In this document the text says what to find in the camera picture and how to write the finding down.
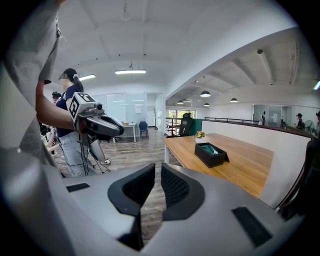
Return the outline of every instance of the black office chair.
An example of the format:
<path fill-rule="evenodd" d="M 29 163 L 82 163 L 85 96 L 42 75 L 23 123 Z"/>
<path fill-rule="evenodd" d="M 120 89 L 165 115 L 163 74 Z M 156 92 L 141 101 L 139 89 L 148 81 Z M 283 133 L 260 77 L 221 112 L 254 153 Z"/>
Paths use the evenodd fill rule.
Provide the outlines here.
<path fill-rule="evenodd" d="M 194 123 L 194 119 L 191 118 L 191 113 L 184 113 L 181 119 L 181 125 L 179 128 L 178 135 L 174 135 L 173 132 L 171 132 L 170 136 L 167 136 L 167 138 L 175 138 L 175 137 L 184 137 L 188 136 L 188 133 L 190 131 L 191 126 Z"/>

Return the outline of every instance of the wooden floor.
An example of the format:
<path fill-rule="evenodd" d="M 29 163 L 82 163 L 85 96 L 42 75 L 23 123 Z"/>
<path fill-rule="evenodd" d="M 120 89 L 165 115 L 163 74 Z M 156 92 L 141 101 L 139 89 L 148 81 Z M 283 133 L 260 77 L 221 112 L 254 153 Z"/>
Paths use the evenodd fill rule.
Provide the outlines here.
<path fill-rule="evenodd" d="M 154 187 L 141 209 L 141 229 L 143 242 L 146 244 L 150 238 L 159 229 L 162 222 L 162 212 L 166 209 L 165 194 L 161 187 L 161 164 L 165 161 L 165 144 L 164 135 L 157 130 L 149 128 L 149 139 L 137 137 L 134 142 L 133 138 L 122 138 L 119 142 L 113 144 L 101 142 L 102 150 L 106 158 L 111 159 L 109 169 L 116 172 L 119 169 L 138 166 L 141 164 L 155 163 L 155 183 Z M 54 157 L 58 168 L 65 175 L 68 173 L 67 165 L 62 156 L 61 149 Z M 89 158 L 92 164 L 96 164 L 93 158 Z M 170 154 L 170 164 L 181 164 Z M 95 167 L 97 173 L 101 173 L 98 166 Z"/>
<path fill-rule="evenodd" d="M 216 133 L 207 134 L 201 140 L 226 151 L 230 162 L 208 168 L 195 155 L 193 136 L 165 138 L 164 142 L 183 167 L 235 183 L 258 198 L 265 186 L 274 153 Z"/>

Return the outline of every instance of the ceiling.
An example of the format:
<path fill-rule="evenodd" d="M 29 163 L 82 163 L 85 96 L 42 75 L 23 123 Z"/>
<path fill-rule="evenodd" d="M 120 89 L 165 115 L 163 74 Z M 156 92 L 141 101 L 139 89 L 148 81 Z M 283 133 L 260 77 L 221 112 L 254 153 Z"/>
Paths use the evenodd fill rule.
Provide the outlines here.
<path fill-rule="evenodd" d="M 296 86 L 312 90 L 320 80 L 319 66 L 306 40 L 300 36 L 274 44 L 261 46 L 262 54 L 253 49 L 225 63 L 205 75 L 196 77 L 194 82 L 169 98 L 168 106 L 175 106 L 178 100 L 192 100 L 193 107 L 209 101 L 201 98 L 207 90 L 212 98 L 233 88 L 246 86 Z"/>
<path fill-rule="evenodd" d="M 60 39 L 53 81 L 66 68 L 95 74 L 85 88 L 120 83 L 165 83 L 173 55 L 211 0 L 68 0 L 58 11 Z M 146 69 L 117 76 L 115 70 Z"/>

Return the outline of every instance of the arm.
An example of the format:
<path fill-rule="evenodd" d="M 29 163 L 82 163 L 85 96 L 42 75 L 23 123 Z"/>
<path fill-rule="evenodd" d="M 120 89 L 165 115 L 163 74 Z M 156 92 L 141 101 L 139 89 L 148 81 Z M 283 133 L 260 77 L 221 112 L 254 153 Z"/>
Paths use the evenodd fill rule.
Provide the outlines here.
<path fill-rule="evenodd" d="M 37 119 L 41 123 L 49 126 L 74 130 L 74 122 L 71 114 L 67 110 L 55 106 L 44 96 L 44 84 L 44 81 L 39 81 L 35 90 L 35 111 Z"/>

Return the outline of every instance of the ceiling light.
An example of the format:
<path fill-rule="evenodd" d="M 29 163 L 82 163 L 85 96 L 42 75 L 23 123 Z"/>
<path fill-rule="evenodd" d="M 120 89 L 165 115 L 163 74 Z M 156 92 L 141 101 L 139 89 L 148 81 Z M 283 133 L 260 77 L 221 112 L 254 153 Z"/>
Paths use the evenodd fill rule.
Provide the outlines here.
<path fill-rule="evenodd" d="M 117 75 L 123 75 L 123 74 L 145 74 L 145 69 L 128 69 L 128 70 L 116 70 L 115 73 Z"/>
<path fill-rule="evenodd" d="M 127 11 L 127 0 L 124 2 L 124 6 L 123 6 L 123 13 L 121 15 L 121 20 L 127 22 L 128 20 L 131 19 L 131 14 Z"/>
<path fill-rule="evenodd" d="M 313 88 L 314 90 L 318 90 L 320 87 L 320 81 L 315 85 L 315 87 Z"/>
<path fill-rule="evenodd" d="M 90 75 L 87 75 L 87 76 L 84 76 L 84 77 L 80 77 L 79 80 L 83 81 L 83 80 L 87 80 L 87 79 L 95 78 L 95 77 L 96 76 L 94 74 L 90 74 Z"/>
<path fill-rule="evenodd" d="M 204 90 L 203 92 L 201 92 L 201 95 L 200 95 L 201 97 L 210 97 L 211 96 L 211 94 L 210 94 L 210 92 L 208 92 L 207 90 Z"/>

